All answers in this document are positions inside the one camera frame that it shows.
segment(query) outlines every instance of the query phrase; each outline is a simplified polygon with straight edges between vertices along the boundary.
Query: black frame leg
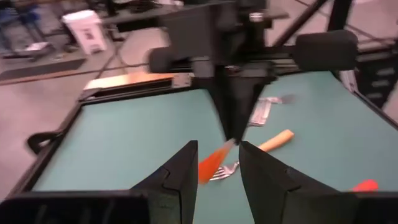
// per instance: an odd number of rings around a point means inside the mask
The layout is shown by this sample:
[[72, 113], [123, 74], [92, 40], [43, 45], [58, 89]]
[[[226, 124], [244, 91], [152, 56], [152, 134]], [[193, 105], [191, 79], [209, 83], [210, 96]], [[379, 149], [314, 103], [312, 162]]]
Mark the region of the black frame leg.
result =
[[328, 0], [317, 0], [312, 3], [304, 12], [285, 30], [275, 42], [274, 47], [281, 47], [299, 30], [303, 25], [327, 2]]
[[329, 18], [328, 31], [344, 29], [353, 0], [335, 0]]

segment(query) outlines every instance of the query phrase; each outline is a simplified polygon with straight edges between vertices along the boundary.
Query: silver utensil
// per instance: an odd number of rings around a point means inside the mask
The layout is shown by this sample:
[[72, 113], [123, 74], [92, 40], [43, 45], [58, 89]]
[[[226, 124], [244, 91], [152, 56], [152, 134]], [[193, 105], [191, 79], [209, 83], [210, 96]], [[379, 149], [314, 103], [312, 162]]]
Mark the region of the silver utensil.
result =
[[233, 173], [235, 173], [235, 171], [238, 167], [239, 167], [239, 161], [236, 161], [233, 164], [220, 166], [210, 180], [225, 179], [225, 178], [231, 176]]
[[250, 126], [263, 126], [268, 118], [271, 110], [271, 102], [265, 98], [261, 98], [257, 101], [256, 107], [249, 120]]

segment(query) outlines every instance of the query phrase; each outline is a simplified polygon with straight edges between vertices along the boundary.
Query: black metal frame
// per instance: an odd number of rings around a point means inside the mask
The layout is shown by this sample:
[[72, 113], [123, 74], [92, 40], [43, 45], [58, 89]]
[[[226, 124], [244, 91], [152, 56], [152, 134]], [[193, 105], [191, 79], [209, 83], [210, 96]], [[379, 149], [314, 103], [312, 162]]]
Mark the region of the black metal frame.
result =
[[[277, 39], [274, 47], [280, 47], [300, 29], [304, 24], [329, 0], [316, 0], [299, 16], [286, 31]], [[334, 0], [327, 31], [344, 29], [350, 13], [353, 0]]]
[[[161, 223], [173, 220], [191, 224], [197, 188], [198, 141], [192, 140], [130, 189], [23, 192], [0, 204], [0, 217], [6, 223], [48, 223], [49, 220]], [[165, 200], [167, 212], [161, 216], [150, 215], [152, 211], [164, 209]]]
[[[157, 96], [198, 89], [197, 85], [195, 84], [195, 80], [193, 81], [193, 85], [191, 87], [186, 88], [172, 88], [171, 82], [172, 79], [168, 78], [152, 82], [84, 91], [81, 95], [80, 101], [78, 101], [74, 108], [69, 112], [67, 117], [61, 123], [60, 127], [53, 132], [55, 133], [56, 137], [47, 145], [36, 148], [36, 161], [30, 166], [30, 168], [10, 191], [9, 197], [21, 192], [30, 191], [33, 188], [47, 164], [50, 162], [52, 156], [57, 151], [59, 145], [61, 145], [64, 137], [67, 135], [77, 117], [82, 112], [82, 109], [85, 105], [135, 99], [147, 96]], [[398, 131], [398, 124], [391, 120], [384, 112], [375, 107], [362, 95], [357, 93], [354, 93], [354, 95]]]

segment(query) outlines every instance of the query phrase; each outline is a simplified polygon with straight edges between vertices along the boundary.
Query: teal table surface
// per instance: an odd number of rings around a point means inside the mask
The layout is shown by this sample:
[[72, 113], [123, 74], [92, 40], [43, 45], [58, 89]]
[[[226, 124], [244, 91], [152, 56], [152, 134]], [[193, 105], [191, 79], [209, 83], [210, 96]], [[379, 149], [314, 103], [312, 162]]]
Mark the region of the teal table surface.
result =
[[[398, 132], [328, 72], [281, 77], [262, 96], [294, 94], [273, 105], [263, 127], [245, 140], [260, 145], [284, 129], [295, 138], [274, 157], [338, 190], [366, 179], [398, 190]], [[83, 108], [35, 191], [129, 189], [198, 140], [199, 160], [224, 143], [218, 116], [205, 90], [193, 90]], [[225, 163], [238, 159], [238, 148]], [[198, 186], [195, 224], [252, 223], [239, 171]]]

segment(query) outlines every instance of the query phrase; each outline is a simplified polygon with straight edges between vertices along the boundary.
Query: wooden board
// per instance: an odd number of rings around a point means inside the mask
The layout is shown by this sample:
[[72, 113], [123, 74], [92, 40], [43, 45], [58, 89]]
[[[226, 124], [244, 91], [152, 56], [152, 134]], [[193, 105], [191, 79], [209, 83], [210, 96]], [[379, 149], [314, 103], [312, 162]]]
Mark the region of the wooden board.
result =
[[110, 88], [116, 86], [130, 85], [140, 82], [149, 82], [153, 80], [160, 80], [165, 78], [172, 78], [173, 73], [146, 73], [146, 72], [133, 72], [127, 75], [118, 75], [115, 77], [99, 78], [87, 83], [85, 90], [92, 88]]

